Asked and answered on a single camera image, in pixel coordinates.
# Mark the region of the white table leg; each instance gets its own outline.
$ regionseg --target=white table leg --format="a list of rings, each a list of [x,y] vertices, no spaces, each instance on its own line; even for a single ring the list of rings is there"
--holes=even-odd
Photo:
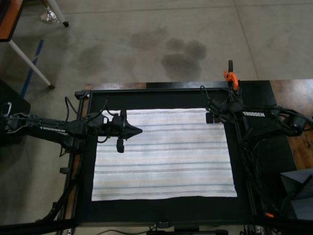
[[[58,4],[55,0],[47,0],[51,8],[53,9],[54,13],[57,15],[57,18],[60,22],[64,24],[65,27],[68,27],[68,21],[65,20]]]
[[[13,50],[31,67],[31,69],[48,85],[50,89],[54,86],[46,79],[46,77],[39,71],[39,69],[30,61],[30,59],[22,52],[22,50],[11,40],[9,42]]]

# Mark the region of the clamp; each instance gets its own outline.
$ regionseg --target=clamp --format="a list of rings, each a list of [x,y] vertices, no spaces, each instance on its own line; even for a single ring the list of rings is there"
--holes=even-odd
[[[228,73],[226,71],[223,72],[224,78],[227,82],[229,82],[234,89],[234,91],[238,90],[239,83],[236,74],[233,72],[234,67],[233,67],[233,61],[229,60],[228,61]]]

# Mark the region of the gray floor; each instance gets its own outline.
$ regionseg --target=gray floor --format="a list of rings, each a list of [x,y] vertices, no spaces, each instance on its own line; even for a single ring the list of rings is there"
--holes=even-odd
[[[227,61],[241,80],[306,79],[313,73],[313,0],[59,0],[70,27],[39,20],[26,5],[13,40],[56,86],[34,75],[34,114],[64,118],[64,96],[85,84],[223,80]],[[28,66],[0,44],[0,78],[21,92]],[[43,217],[63,191],[59,146],[25,138],[0,153],[0,224]],[[241,227],[230,228],[239,234]],[[102,229],[78,229],[95,234]]]

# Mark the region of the striped towel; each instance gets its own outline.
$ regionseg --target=striped towel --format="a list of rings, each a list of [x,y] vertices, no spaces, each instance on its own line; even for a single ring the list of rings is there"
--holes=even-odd
[[[116,138],[98,143],[92,201],[236,197],[224,125],[206,124],[205,113],[128,110],[128,122],[143,133],[124,141],[123,154]]]

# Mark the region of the floor stain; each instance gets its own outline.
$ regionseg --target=floor stain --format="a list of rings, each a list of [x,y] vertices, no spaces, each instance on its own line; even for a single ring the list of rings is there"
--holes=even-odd
[[[200,78],[201,67],[198,60],[182,54],[165,55],[161,60],[166,75],[175,81],[193,81]]]
[[[184,52],[187,55],[189,55],[195,59],[198,59],[198,60],[203,60],[206,58],[206,51],[207,51],[206,46],[201,44],[197,40],[193,40],[191,42],[188,42],[185,49],[184,49]]]
[[[136,58],[134,58],[132,56],[120,57],[118,59],[118,61],[121,64],[121,66],[123,67],[123,69],[125,70],[125,72],[127,72],[129,74],[129,76],[132,78],[132,80],[136,81],[136,76],[134,74],[134,69],[135,69],[136,64],[137,64]]]
[[[73,63],[77,64],[77,69],[81,74],[86,76],[97,75],[107,68],[102,58],[103,50],[102,45],[85,48],[78,58],[74,59]]]
[[[173,81],[195,81],[200,78],[200,60],[206,58],[205,45],[194,40],[187,44],[183,40],[172,38],[166,42],[166,48],[176,53],[163,56],[161,64],[166,75]]]
[[[168,50],[182,51],[185,48],[185,42],[182,39],[171,38],[165,46]]]
[[[131,36],[129,45],[143,50],[152,49],[160,45],[168,36],[167,28],[156,28],[135,33]]]

